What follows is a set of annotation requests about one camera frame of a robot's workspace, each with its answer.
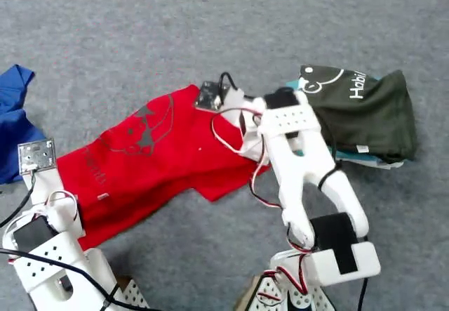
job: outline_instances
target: black cable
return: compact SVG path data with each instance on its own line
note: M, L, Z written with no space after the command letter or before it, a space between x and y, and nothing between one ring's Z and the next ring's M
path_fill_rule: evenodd
M234 90L238 90L238 88L236 87L236 84L234 83L234 80L231 77L231 74L226 71L223 72L220 75L220 78L218 79L218 95L220 96L220 100L221 100L222 104L225 103L225 95L223 95L223 91L225 90L225 87L223 86L223 80L225 79L225 77L228 78L232 88Z
M111 298L109 296L109 293L97 282L94 280L94 278L92 278L87 272L85 272L84 270L81 270L78 267L74 267L73 265L69 265L63 262L59 262L56 260L51 260L50 258L45 258L45 257L41 257L38 255L33 255L32 253L27 253L24 251L19 251L19 250L10 250L10 249L4 249L4 248L0 248L0 253L4 253L6 255L14 255L14 256L20 256L20 257L25 257L25 258L29 258L31 260L37 260L39 262L42 263L47 263L49 265L56 265L57 267L61 267L63 269L66 270L70 270L73 272L76 272L77 274L80 274L81 276L83 276L84 278L86 278L89 283L91 283L111 304L115 304L117 306L121 306L124 307L128 310L135 310L135 311L160 311L158 309L151 309L148 307L140 307L140 306L134 306L128 303L123 303L119 300L116 300L115 298Z
M7 218L5 218L3 221L0 222L0 228L3 228L12 219L14 219L14 217L16 217L17 214L19 214L19 212L23 209L23 207L25 207L25 205L29 201L29 198L31 197L31 194L33 193L34 190L34 184L36 183L35 173L36 173L35 170L31 171L31 187L28 190L28 193L25 195L25 197L23 198L22 202L20 202L18 207Z
M103 306L101 307L100 311L106 311L106 309L111 305L111 300L114 298L114 295L117 292L117 290L119 290L119 287L120 287L119 283L116 283L111 293L108 295L108 298L106 298L105 301L103 302Z
M318 113L317 109L314 109L315 115L316 117L319 119L319 121L321 122L321 124L324 126L324 128L327 130L329 136L330 136L330 140L331 140L331 144L332 144L332 159L335 162L335 166L334 168L332 168L329 172L327 172L324 177L321 178L320 182L318 183L318 189L319 191L321 191L321 188L324 185L324 182L332 175L334 174L336 171L339 171L342 168L342 162L341 161L337 161L337 141L335 139L335 136L332 133L332 130L329 128L328 123L326 123L326 121L324 120L324 118Z
M363 238L364 241L368 241L368 236ZM368 278L363 280L362 289L360 290L360 296L358 297L357 311L362 311L363 299L365 298L366 287L368 286Z

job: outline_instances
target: gray fabric surface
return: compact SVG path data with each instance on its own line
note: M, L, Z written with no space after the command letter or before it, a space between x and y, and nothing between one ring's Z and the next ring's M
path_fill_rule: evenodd
M393 171L345 166L382 264L364 310L449 308L449 0L0 0L0 17L0 70L36 71L25 109L59 155L147 100L224 70L249 94L294 79L305 62L375 76L403 70L416 161ZM259 187L276 196L272 174ZM23 183L3 191L2 218L26 193ZM311 187L304 202L311 216L332 211ZM215 204L185 192L100 248L151 306L230 310L288 246L279 212L243 188ZM327 291L339 310L355 310L360 287ZM0 305L32 309L5 258Z

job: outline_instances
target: red cloth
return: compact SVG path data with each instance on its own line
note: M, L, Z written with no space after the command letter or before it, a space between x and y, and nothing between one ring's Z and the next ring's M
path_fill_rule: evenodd
M83 249L133 226L186 189L214 201L248 182L255 163L214 138L213 114L193 106L198 93L192 85L156 98L58 159L65 189L78 195ZM238 128L222 117L214 124L229 143L241 145Z

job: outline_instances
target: dark green t-shirt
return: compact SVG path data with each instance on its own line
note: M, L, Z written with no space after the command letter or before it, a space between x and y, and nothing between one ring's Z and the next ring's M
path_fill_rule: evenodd
M303 65L299 89L332 131L338 150L360 152L363 146L388 163L414 157L415 118L401 71L379 80L357 71Z

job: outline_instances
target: blue cloth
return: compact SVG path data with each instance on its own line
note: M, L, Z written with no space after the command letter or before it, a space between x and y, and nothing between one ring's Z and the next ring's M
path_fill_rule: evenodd
M17 145L45 138L22 108L33 77L33 71L19 65L0 75L0 184L22 178Z

